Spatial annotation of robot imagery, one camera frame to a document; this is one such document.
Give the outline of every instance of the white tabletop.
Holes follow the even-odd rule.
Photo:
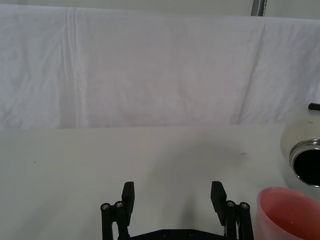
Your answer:
[[[126,181],[135,184],[132,236],[166,228],[221,234],[211,182],[249,203],[254,219],[259,191],[286,185],[278,168],[283,127],[1,132],[0,239],[101,239],[100,205],[121,200]]]

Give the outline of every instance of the pink bowl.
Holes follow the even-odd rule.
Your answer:
[[[270,187],[257,197],[255,240],[320,240],[320,203],[288,188]]]

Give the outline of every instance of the black opening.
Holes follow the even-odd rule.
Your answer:
[[[306,184],[320,186],[320,150],[300,153],[294,160],[293,169]]]

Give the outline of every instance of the translucent plastic jar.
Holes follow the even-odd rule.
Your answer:
[[[255,240],[319,240],[320,203],[292,189],[269,187],[257,197]]]
[[[320,197],[320,104],[311,103],[295,108],[286,116],[286,127],[281,137],[281,151],[294,179],[290,187]],[[317,189],[313,193],[308,187]]]

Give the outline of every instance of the white fabric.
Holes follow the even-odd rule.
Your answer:
[[[270,123],[320,102],[320,21],[0,5],[0,129]]]

